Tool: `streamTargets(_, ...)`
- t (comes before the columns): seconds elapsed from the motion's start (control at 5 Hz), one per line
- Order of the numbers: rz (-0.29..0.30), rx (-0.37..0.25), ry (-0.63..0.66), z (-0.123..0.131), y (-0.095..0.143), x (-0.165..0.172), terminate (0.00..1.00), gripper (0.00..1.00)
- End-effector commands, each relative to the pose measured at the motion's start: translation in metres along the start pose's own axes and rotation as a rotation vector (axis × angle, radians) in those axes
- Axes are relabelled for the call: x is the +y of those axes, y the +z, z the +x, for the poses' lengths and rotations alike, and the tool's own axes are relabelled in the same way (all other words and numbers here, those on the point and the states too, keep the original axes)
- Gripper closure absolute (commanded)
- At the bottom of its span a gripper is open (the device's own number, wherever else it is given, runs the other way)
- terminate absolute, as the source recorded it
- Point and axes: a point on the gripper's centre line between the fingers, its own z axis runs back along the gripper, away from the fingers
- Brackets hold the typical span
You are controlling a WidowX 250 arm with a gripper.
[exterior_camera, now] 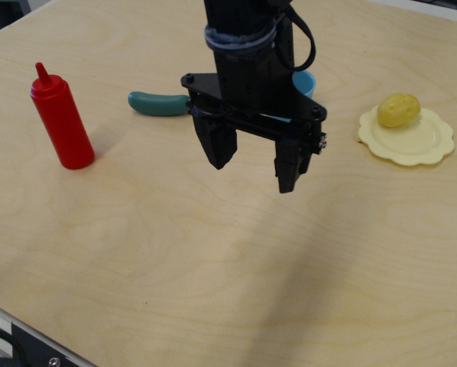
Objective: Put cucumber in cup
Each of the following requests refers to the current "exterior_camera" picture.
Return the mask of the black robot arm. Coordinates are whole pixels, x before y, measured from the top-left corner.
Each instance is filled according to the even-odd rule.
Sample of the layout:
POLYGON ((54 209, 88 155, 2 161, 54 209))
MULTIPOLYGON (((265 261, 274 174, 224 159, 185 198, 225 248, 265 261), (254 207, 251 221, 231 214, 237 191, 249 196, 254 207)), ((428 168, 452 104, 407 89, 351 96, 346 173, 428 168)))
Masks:
POLYGON ((275 143, 279 191, 293 191, 326 145, 327 111, 293 81, 316 57, 306 22, 289 1, 206 1, 204 35, 215 73, 188 73, 188 112, 211 163, 223 168, 239 131, 275 143))

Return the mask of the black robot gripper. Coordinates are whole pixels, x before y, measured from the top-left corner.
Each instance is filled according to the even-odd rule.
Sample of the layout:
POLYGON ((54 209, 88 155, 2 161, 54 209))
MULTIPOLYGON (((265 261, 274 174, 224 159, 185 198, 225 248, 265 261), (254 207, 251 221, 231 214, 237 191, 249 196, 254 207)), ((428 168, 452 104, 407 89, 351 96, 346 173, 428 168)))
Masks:
POLYGON ((297 91, 295 70, 275 50, 247 57, 217 53, 214 73, 188 73, 181 83, 190 95, 188 111, 200 144, 216 169, 238 150, 237 132, 275 142, 275 173, 280 193, 294 190, 311 154, 326 145, 326 109, 297 91))

